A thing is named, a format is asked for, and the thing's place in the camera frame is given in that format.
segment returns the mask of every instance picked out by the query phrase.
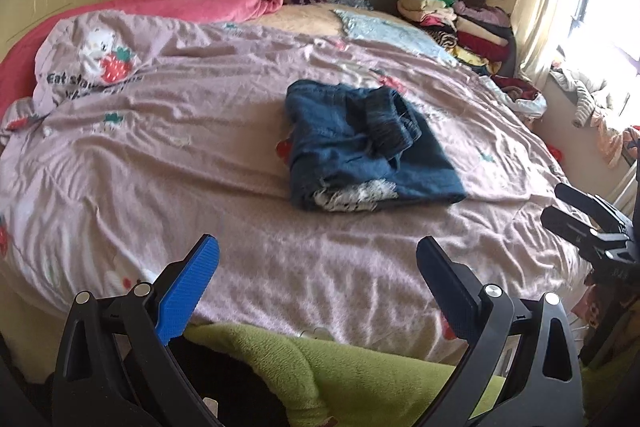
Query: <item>black clamp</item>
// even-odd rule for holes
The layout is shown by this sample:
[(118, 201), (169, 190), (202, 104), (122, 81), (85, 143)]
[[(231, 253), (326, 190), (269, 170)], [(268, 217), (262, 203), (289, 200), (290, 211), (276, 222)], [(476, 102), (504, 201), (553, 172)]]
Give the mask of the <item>black clamp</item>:
[[(414, 427), (578, 427), (584, 425), (577, 353), (560, 298), (511, 299), (452, 263), (433, 237), (418, 243), (418, 269), (456, 336), (462, 360)], [(507, 337), (521, 335), (494, 407), (470, 419)]]
[[(203, 235), (153, 284), (139, 283), (114, 298), (76, 296), (56, 362), (54, 427), (222, 427), (165, 348), (184, 331), (218, 257), (217, 241)], [(129, 338), (136, 386), (114, 334)]]
[[(640, 169), (636, 168), (636, 180)], [(578, 248), (578, 254), (593, 268), (591, 280), (603, 286), (640, 293), (640, 250), (636, 230), (640, 230), (639, 195), (633, 220), (599, 196), (560, 183), (556, 185), (559, 200), (578, 208), (591, 217), (600, 227), (597, 230), (554, 206), (542, 211), (542, 225)], [(627, 303), (613, 301), (593, 336), (580, 350), (580, 359), (585, 365), (597, 367), (606, 359), (616, 331), (628, 320), (628, 311), (634, 300)]]

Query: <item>pile of folded clothes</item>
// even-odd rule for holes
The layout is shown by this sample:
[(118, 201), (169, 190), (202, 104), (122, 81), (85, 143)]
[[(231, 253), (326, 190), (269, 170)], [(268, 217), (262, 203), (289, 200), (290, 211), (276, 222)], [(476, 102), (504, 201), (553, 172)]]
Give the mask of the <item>pile of folded clothes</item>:
[(294, 127), (278, 153), (295, 206), (354, 212), (465, 198), (426, 120), (394, 89), (298, 80), (285, 110)]
[(398, 0), (398, 11), (478, 74), (513, 77), (516, 43), (509, 16), (487, 0)]

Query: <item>strawberry print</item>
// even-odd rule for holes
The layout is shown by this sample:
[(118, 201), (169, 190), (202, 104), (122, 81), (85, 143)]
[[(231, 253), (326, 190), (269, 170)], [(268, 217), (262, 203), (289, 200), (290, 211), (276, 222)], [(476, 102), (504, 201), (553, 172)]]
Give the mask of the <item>strawberry print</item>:
[(286, 165), (289, 164), (289, 156), (291, 154), (291, 149), (293, 144), (289, 138), (286, 140), (279, 141), (276, 145), (276, 155), (280, 158)]
[(392, 76), (388, 76), (388, 74), (384, 74), (380, 76), (378, 80), (381, 86), (390, 87), (391, 89), (395, 89), (400, 94), (406, 93), (406, 87), (404, 87), (399, 80), (393, 78)]
[(109, 53), (100, 61), (104, 70), (101, 78), (107, 84), (114, 84), (127, 78), (133, 69), (131, 50), (117, 47), (116, 51)]
[(31, 116), (25, 116), (24, 118), (18, 118), (17, 120), (12, 120), (11, 122), (9, 122), (6, 125), (5, 129), (7, 131), (17, 131), (19, 129), (27, 127), (37, 119), (38, 119), (38, 116), (35, 114)]
[(9, 233), (6, 231), (4, 217), (0, 216), (0, 256), (6, 257), (9, 251)]
[(442, 336), (446, 341), (452, 341), (456, 338), (456, 334), (451, 329), (451, 326), (449, 326), (442, 312), (440, 312), (440, 325), (442, 326)]

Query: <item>blue gripper pad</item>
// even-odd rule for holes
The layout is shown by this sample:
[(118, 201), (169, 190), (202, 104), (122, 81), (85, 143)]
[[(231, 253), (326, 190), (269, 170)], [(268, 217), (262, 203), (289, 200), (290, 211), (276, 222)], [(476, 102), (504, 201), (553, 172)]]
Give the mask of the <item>blue gripper pad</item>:
[(475, 344), (482, 332), (478, 298), (482, 284), (468, 266), (452, 263), (431, 236), (420, 240), (415, 256), (418, 270), (453, 332)]
[(219, 261), (218, 241), (211, 235), (204, 235), (158, 303), (156, 333), (163, 346), (184, 331)]

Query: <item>red clothing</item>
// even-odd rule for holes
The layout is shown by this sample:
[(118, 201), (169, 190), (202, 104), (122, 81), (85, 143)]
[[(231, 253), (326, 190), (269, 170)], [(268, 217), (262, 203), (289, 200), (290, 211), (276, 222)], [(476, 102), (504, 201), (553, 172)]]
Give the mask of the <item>red clothing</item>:
[(509, 46), (499, 46), (471, 33), (458, 32), (458, 44), (492, 62), (504, 62), (509, 58)]

